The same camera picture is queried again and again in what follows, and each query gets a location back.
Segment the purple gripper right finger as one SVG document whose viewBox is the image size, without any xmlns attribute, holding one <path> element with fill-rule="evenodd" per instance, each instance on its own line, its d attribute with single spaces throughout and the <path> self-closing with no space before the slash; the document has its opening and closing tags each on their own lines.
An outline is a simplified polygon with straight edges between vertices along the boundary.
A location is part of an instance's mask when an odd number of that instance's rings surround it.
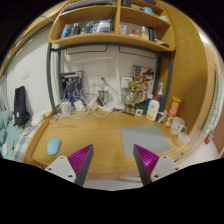
<svg viewBox="0 0 224 224">
<path fill-rule="evenodd" d="M 134 145 L 133 155 L 144 186 L 180 170 L 169 157 L 159 157 L 139 145 Z"/>
</svg>

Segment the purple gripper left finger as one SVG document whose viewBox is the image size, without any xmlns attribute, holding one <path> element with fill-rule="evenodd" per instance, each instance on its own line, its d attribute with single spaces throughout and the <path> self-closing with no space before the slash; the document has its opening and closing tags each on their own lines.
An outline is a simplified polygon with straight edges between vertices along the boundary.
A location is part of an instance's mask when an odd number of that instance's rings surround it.
<svg viewBox="0 0 224 224">
<path fill-rule="evenodd" d="M 68 157 L 59 156 L 45 170 L 78 186 L 82 186 L 85 182 L 92 157 L 93 145 L 90 144 Z"/>
</svg>

